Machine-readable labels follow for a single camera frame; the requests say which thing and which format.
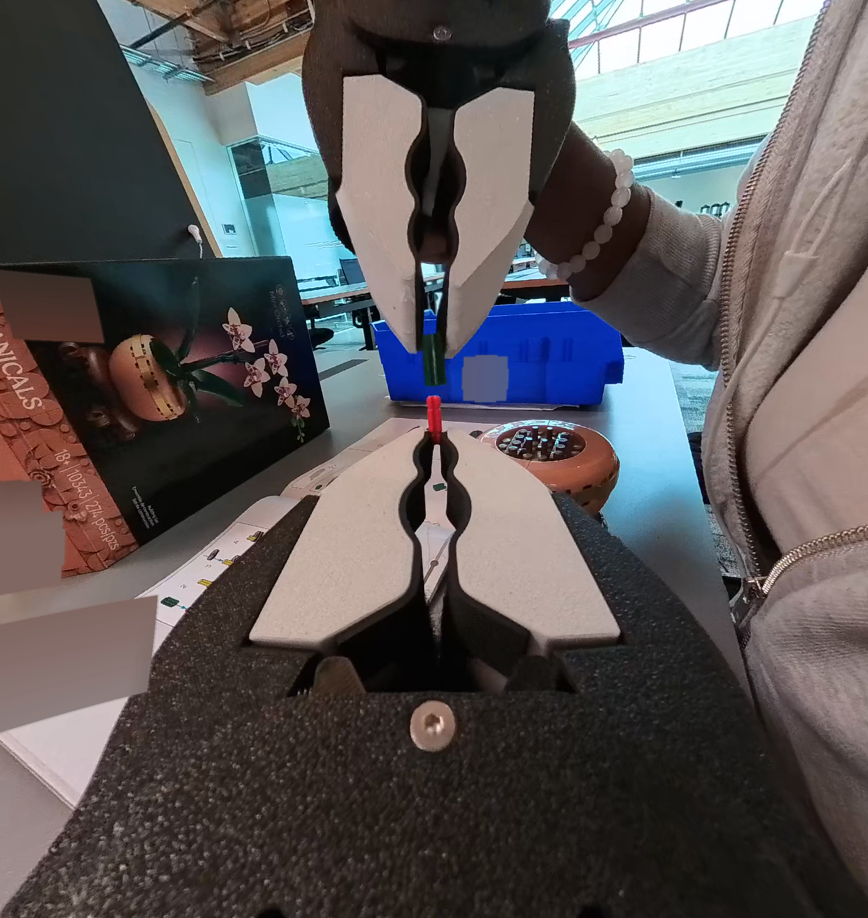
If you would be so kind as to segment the dark partition panel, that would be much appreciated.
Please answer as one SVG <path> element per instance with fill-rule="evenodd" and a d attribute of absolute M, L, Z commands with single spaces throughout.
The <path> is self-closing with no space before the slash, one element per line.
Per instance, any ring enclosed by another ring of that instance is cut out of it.
<path fill-rule="evenodd" d="M 98 2 L 0 2 L 0 264 L 194 259 L 218 243 Z"/>

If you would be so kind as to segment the white instruction booklet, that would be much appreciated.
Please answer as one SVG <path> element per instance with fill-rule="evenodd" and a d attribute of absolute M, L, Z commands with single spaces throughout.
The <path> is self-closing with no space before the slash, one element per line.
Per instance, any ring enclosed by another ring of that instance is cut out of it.
<path fill-rule="evenodd" d="M 388 419 L 382 425 L 313 467 L 287 485 L 279 496 L 259 499 L 229 527 L 143 592 L 157 598 L 153 650 L 157 651 L 187 610 L 213 582 L 305 497 L 319 497 L 346 469 L 417 427 L 412 419 Z M 453 527 L 447 518 L 447 485 L 440 472 L 439 449 L 433 453 L 425 490 L 426 518 L 417 530 L 422 575 L 430 600 L 442 578 Z M 0 746 L 27 768 L 69 809 L 85 793 L 127 698 L 113 699 L 43 721 L 0 732 Z"/>

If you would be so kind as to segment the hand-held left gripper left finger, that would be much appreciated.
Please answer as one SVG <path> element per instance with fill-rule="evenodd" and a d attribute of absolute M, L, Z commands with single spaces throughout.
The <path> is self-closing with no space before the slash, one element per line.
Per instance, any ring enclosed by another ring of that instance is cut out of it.
<path fill-rule="evenodd" d="M 257 615 L 252 644 L 336 647 L 413 607 L 428 624 L 417 529 L 431 453 L 428 431 L 411 428 L 336 476 Z"/>

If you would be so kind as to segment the person's right forearm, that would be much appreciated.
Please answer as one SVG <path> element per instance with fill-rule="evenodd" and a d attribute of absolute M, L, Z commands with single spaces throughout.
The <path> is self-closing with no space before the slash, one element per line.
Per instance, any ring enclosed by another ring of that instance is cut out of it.
<path fill-rule="evenodd" d="M 571 298 L 635 347 L 716 370 L 725 227 L 652 190 L 648 195 L 648 223 L 633 255 L 598 296 Z"/>

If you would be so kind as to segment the round terracotta brick pot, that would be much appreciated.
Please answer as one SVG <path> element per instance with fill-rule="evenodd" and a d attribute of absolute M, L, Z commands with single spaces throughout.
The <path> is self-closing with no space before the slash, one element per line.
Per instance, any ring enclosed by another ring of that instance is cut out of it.
<path fill-rule="evenodd" d="M 596 519 L 615 489 L 620 462 L 596 430 L 560 419 L 528 419 L 493 427 L 478 439 Z"/>

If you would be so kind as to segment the dark green brick stem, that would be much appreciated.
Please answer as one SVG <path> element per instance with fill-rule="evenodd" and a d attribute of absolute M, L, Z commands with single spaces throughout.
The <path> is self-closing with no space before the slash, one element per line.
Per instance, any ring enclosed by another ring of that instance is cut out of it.
<path fill-rule="evenodd" d="M 425 385 L 430 388 L 447 384 L 446 320 L 428 308 L 419 320 L 420 352 Z"/>

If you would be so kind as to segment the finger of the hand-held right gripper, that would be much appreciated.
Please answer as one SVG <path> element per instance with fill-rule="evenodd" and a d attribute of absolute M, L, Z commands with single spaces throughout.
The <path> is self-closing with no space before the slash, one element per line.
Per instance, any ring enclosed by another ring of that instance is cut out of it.
<path fill-rule="evenodd" d="M 372 298 L 410 353 L 419 349 L 420 267 L 408 166 L 423 126 L 415 94 L 383 75 L 344 78 L 340 211 Z"/>
<path fill-rule="evenodd" d="M 495 304 L 533 214 L 529 200 L 534 93 L 493 89 L 458 109 L 453 140 L 465 184 L 453 220 L 444 353 L 456 356 Z"/>

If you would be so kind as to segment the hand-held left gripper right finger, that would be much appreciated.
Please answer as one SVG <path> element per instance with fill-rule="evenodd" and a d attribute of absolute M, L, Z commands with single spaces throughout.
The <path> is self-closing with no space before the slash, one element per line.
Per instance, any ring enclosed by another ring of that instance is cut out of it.
<path fill-rule="evenodd" d="M 461 430 L 440 443 L 450 546 L 445 614 L 465 651 L 615 645 L 620 626 L 549 490 Z"/>

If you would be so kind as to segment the grey desk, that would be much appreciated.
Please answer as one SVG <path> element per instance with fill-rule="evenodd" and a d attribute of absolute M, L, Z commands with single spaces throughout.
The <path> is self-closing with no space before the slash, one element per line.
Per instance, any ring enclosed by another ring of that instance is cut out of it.
<path fill-rule="evenodd" d="M 389 399 L 377 353 L 322 351 L 316 363 L 329 430 L 113 567 L 37 591 L 39 608 L 58 612 L 132 599 L 197 556 L 258 499 L 279 495 L 391 419 L 424 422 L 422 407 Z M 684 602 L 741 673 L 669 362 L 627 348 L 624 381 L 606 390 L 600 407 L 558 416 L 596 429 L 612 443 L 621 474 L 604 509 L 610 531 Z M 47 742 L 38 762 L 53 770 L 48 774 L 36 774 L 0 744 L 0 910 L 65 825 L 124 704 L 117 699 L 22 729 L 28 738 L 34 733 Z"/>

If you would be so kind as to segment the orchid brick set box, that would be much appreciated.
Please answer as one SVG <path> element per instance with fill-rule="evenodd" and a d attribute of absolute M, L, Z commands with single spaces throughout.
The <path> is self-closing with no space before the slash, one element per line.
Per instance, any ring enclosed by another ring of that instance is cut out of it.
<path fill-rule="evenodd" d="M 329 426 L 292 260 L 0 264 L 0 588 L 103 571 Z"/>

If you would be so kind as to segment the person's right hand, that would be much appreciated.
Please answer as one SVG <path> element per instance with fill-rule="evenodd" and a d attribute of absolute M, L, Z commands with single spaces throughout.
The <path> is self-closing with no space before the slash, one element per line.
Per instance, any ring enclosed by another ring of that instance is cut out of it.
<path fill-rule="evenodd" d="M 616 190 L 609 157 L 571 123 L 539 193 L 525 239 L 546 261 L 561 264 L 581 253 L 603 222 Z"/>

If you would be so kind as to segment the person in beige hoodie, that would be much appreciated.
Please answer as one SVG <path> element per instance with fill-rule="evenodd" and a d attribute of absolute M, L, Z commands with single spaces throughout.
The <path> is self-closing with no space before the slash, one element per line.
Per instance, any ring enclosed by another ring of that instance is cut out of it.
<path fill-rule="evenodd" d="M 830 2 L 727 236 L 707 472 L 761 716 L 868 895 L 868 2 Z"/>

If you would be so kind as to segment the blue plastic bin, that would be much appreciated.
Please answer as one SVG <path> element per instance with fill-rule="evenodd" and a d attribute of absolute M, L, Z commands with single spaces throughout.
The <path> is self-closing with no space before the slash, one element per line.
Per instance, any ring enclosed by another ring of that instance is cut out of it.
<path fill-rule="evenodd" d="M 426 384 L 424 360 L 386 322 L 372 324 L 391 400 L 508 406 L 594 406 L 624 378 L 620 334 L 570 302 L 496 305 L 445 362 L 445 384 Z"/>

